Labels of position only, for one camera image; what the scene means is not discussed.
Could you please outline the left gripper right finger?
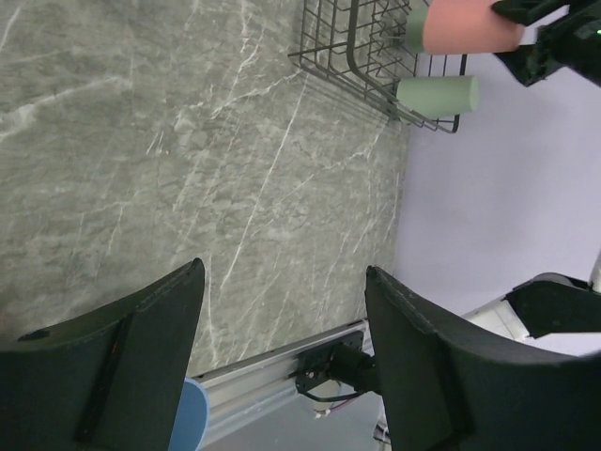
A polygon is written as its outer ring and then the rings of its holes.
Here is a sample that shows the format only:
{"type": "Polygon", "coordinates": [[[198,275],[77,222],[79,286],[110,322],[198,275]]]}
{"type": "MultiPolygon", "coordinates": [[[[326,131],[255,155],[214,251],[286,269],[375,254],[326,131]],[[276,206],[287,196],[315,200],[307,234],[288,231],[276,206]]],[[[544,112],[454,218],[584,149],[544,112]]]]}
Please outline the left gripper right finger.
{"type": "Polygon", "coordinates": [[[396,450],[596,450],[600,358],[491,333],[369,267],[365,303],[396,450]]]}

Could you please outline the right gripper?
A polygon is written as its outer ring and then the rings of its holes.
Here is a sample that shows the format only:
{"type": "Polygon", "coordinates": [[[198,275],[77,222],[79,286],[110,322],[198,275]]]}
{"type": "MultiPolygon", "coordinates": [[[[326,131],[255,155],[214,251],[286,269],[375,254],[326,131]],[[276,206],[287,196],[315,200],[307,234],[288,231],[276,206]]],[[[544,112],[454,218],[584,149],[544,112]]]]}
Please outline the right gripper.
{"type": "Polygon", "coordinates": [[[491,9],[527,26],[564,6],[567,14],[540,26],[533,44],[494,53],[522,86],[532,86],[562,68],[600,85],[600,0],[500,0],[491,9]]]}

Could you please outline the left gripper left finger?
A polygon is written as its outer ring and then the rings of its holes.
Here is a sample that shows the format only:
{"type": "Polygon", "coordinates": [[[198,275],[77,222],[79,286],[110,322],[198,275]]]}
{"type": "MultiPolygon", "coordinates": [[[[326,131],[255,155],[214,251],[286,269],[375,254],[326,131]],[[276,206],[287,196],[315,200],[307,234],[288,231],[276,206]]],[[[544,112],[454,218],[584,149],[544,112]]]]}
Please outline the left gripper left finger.
{"type": "Polygon", "coordinates": [[[167,449],[204,289],[195,258],[124,298],[3,341],[2,449],[167,449]]]}

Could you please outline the salmon pink plastic cup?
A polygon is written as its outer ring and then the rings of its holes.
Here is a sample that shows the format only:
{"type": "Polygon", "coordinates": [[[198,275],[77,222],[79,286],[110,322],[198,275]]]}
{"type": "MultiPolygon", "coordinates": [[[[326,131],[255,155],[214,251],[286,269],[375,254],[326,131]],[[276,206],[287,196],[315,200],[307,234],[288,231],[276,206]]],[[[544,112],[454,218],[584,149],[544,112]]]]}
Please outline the salmon pink plastic cup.
{"type": "Polygon", "coordinates": [[[494,1],[435,0],[425,22],[428,54],[490,54],[515,50],[525,27],[493,11],[494,1]]]}

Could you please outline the tall green plastic cup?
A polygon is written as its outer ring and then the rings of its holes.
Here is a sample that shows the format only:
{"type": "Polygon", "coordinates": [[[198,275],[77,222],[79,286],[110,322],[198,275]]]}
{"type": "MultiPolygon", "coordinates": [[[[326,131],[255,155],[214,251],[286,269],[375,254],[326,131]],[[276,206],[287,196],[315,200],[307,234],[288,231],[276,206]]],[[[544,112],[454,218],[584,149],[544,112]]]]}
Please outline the tall green plastic cup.
{"type": "Polygon", "coordinates": [[[466,75],[405,78],[396,98],[428,119],[453,117],[478,108],[480,84],[477,77],[466,75]]]}

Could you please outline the small light green cup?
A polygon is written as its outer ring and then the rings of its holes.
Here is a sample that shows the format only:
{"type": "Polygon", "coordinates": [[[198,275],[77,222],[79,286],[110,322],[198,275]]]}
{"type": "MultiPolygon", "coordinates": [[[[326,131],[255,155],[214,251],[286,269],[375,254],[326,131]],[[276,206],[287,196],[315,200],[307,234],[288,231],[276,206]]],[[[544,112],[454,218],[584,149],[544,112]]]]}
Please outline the small light green cup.
{"type": "Polygon", "coordinates": [[[428,7],[412,9],[405,24],[406,48],[413,54],[424,51],[424,23],[428,13],[428,7]]]}

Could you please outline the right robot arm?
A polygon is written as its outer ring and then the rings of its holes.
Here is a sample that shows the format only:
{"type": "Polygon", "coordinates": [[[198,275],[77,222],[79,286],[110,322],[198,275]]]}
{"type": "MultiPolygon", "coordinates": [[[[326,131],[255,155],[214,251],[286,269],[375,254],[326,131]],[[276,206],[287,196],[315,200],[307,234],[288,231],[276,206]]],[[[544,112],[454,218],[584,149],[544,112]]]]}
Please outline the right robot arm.
{"type": "MultiPolygon", "coordinates": [[[[541,26],[533,44],[496,57],[525,87],[562,68],[600,85],[600,3],[587,1],[497,1],[491,9],[512,23],[537,22],[558,8],[568,12],[541,26]]],[[[505,297],[528,335],[582,334],[600,331],[600,263],[586,283],[562,274],[542,273],[505,297]]]]}

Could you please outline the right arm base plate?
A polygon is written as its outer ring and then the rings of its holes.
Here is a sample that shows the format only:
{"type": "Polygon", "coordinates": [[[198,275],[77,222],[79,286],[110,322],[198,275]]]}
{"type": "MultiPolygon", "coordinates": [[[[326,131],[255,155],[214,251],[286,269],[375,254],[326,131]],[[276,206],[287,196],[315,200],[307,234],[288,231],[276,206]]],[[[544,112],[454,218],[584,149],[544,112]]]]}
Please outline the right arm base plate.
{"type": "Polygon", "coordinates": [[[290,377],[297,393],[314,402],[317,418],[337,412],[368,393],[381,395],[376,358],[365,351],[362,331],[303,351],[290,377]]]}

